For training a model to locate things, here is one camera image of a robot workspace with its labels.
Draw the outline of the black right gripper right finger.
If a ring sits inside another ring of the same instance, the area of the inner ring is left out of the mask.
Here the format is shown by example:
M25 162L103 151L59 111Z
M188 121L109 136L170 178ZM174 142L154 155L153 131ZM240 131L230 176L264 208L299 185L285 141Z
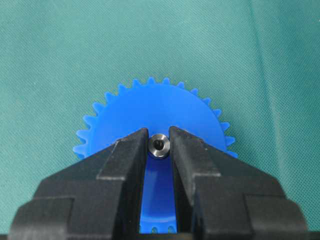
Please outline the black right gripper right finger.
M196 240L307 240L278 180L178 127L169 129L177 230Z

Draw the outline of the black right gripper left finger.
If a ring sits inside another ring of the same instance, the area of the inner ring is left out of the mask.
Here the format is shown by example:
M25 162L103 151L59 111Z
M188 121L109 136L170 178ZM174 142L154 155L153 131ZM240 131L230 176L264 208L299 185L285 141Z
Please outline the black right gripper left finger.
M41 181L16 212L12 240L133 240L139 232L148 130Z

